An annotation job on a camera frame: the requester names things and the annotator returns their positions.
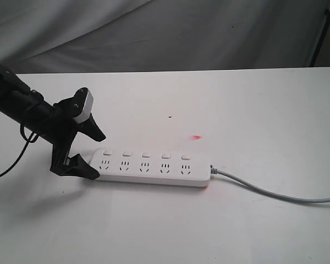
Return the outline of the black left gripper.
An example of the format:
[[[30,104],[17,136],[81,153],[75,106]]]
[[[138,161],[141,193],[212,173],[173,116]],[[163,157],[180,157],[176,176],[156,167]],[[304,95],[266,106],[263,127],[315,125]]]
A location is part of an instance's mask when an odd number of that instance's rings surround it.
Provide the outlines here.
[[[78,132],[96,142],[105,140],[106,136],[96,124],[92,113],[86,121],[80,124],[75,122],[73,97],[55,103],[53,112],[46,123],[45,135],[52,140],[50,170],[57,175],[95,180],[100,177],[99,172],[91,167],[80,154],[69,157],[69,151]]]

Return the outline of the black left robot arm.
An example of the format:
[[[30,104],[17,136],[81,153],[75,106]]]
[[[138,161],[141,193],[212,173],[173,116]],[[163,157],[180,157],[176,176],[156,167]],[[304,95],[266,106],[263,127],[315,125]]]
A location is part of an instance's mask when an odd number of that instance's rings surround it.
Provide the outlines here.
[[[71,145],[82,133],[96,142],[106,137],[92,116],[94,98],[82,87],[73,97],[49,104],[10,69],[0,64],[0,112],[20,125],[20,133],[29,129],[33,135],[23,135],[27,144],[41,137],[52,144],[50,170],[59,176],[74,176],[95,180],[100,174],[77,154],[69,157]]]

